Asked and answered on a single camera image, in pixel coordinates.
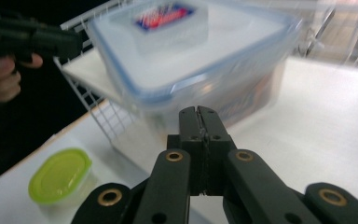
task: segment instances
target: plastic container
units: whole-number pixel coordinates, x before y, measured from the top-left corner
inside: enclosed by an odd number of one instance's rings
[[[66,148],[50,156],[30,180],[31,199],[45,207],[81,204],[96,183],[91,164],[79,148]]]
[[[265,105],[298,25],[238,2],[157,0],[92,20],[89,36],[124,106],[172,132],[187,106],[208,106],[228,126]]]

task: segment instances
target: dish rack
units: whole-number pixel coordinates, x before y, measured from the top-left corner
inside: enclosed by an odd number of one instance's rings
[[[63,30],[74,30],[83,37],[83,51],[78,57],[82,57],[85,52],[93,49],[87,35],[89,20],[134,2],[136,1],[112,0],[62,24]],[[301,18],[300,36],[293,48],[292,56],[358,67],[358,49],[354,49],[358,39],[358,6],[339,5],[335,2],[325,1],[295,0],[262,0],[257,2],[247,1],[247,3],[280,10]],[[341,35],[341,31],[345,31],[346,35]],[[64,61],[55,59],[55,63],[61,69],[63,65],[70,61],[70,59]],[[138,116],[82,81],[75,80],[64,72],[63,74],[80,101],[110,140],[112,146],[114,148],[120,147],[116,141],[117,137],[127,132],[127,127],[139,120]]]

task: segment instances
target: dark background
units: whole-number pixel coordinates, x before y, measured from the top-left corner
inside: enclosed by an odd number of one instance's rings
[[[0,8],[60,25],[106,0],[0,0]],[[0,175],[86,113],[52,59],[39,69],[17,66],[21,93],[0,105]]]

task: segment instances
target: white table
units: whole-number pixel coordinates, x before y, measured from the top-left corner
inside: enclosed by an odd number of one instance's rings
[[[134,125],[138,131],[147,129],[142,122]],[[258,153],[289,187],[304,192],[308,184],[329,182],[358,198],[358,69],[290,58],[277,102],[228,132],[237,147]],[[54,152],[82,147],[93,160],[99,185],[117,182],[133,187],[147,178],[164,149],[153,137],[131,136],[123,146],[129,142],[133,145],[117,152],[86,115],[0,177],[0,223],[71,221],[76,206],[46,211],[28,197],[31,176]],[[195,210],[211,223],[227,222],[221,201],[211,197],[191,199]],[[191,220],[206,222],[197,213],[192,213]]]

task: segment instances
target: red and blue label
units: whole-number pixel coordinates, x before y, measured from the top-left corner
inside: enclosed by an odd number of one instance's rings
[[[194,9],[180,4],[169,4],[146,12],[136,24],[146,31],[156,30],[162,26],[179,21],[194,12]]]

